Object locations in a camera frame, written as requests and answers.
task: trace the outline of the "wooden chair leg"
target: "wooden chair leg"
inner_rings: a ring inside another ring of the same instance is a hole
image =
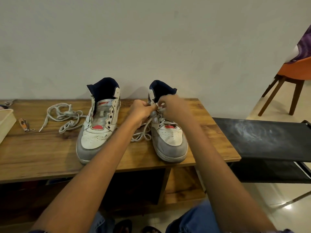
[[[268,88],[265,90],[265,92],[262,94],[261,97],[265,97],[266,94],[271,90],[271,88],[273,88],[273,86],[276,84],[278,80],[279,80],[278,78],[274,78],[273,82],[268,86]]]
[[[286,77],[283,77],[279,83],[277,84],[277,86],[275,87],[274,91],[271,93],[270,97],[268,98],[268,100],[266,101],[266,103],[264,104],[264,106],[262,107],[261,111],[259,112],[258,116],[261,116],[263,114],[263,112],[266,110],[266,108],[268,107],[268,105],[271,103],[272,99],[274,98],[274,96],[276,95],[276,93],[278,92],[278,90],[281,88],[281,86],[283,85],[283,83],[285,82]]]
[[[300,93],[302,90],[302,87],[304,86],[304,80],[300,80],[300,82],[296,83],[296,87],[295,87],[295,91],[294,91],[294,95],[293,95],[293,100],[292,100],[292,104],[290,106],[290,112],[289,115],[293,115],[298,103],[298,99],[300,97]]]

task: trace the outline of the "chair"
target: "chair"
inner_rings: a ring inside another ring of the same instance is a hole
[[[275,87],[274,91],[271,93],[265,105],[262,107],[258,116],[261,116],[278,90],[281,88],[284,82],[290,82],[296,84],[292,104],[290,106],[289,115],[293,115],[296,109],[296,105],[304,85],[305,80],[311,80],[311,57],[299,60],[292,64],[283,64],[277,75],[274,77],[274,81],[268,86],[262,97],[265,97],[266,94],[271,90],[271,88],[278,81],[279,83]]]

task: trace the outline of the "coiled shoelace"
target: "coiled shoelace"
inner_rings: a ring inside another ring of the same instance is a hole
[[[168,124],[168,125],[177,125],[177,123],[170,122],[170,121],[165,121],[165,118],[162,118],[160,115],[156,115],[151,117],[146,123],[143,123],[140,127],[145,126],[144,130],[142,132],[135,133],[131,139],[131,141],[140,141],[143,137],[145,140],[150,141],[151,140],[151,135],[148,134],[148,132],[151,131],[151,121],[154,118],[159,118],[160,121],[160,126],[163,124]]]
[[[68,107],[68,110],[65,112],[61,112],[60,108],[63,108],[63,107]],[[51,116],[51,111],[53,109],[56,110],[55,111],[57,115],[56,118]],[[74,129],[82,127],[83,124],[80,124],[78,126],[77,124],[79,123],[80,118],[86,118],[86,115],[83,115],[83,112],[81,110],[73,111],[72,105],[69,105],[67,103],[59,103],[56,105],[52,105],[51,107],[47,109],[47,115],[45,117],[44,124],[42,125],[42,128],[39,130],[39,132],[41,132],[41,130],[48,124],[49,118],[51,118],[52,120],[56,122],[62,122],[70,118],[76,119],[76,121],[70,120],[69,122],[65,123],[63,126],[60,127],[59,133],[62,134],[67,130],[70,131],[70,130],[74,130]]]

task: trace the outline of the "high-top sneaker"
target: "high-top sneaker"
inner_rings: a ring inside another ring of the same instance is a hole
[[[157,103],[161,96],[176,94],[177,89],[155,80],[149,87],[148,101],[152,105]],[[183,130],[173,121],[163,117],[164,109],[151,113],[152,143],[157,155],[166,162],[181,162],[186,158],[188,142]]]
[[[87,87],[91,92],[92,107],[76,144],[78,158],[83,164],[96,155],[116,129],[120,109],[120,88],[113,78],[103,78]]]

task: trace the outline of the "blue jeans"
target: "blue jeans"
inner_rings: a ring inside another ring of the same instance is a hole
[[[96,213],[89,233],[112,233],[115,221]],[[210,202],[191,208],[166,228],[165,233],[220,233]]]

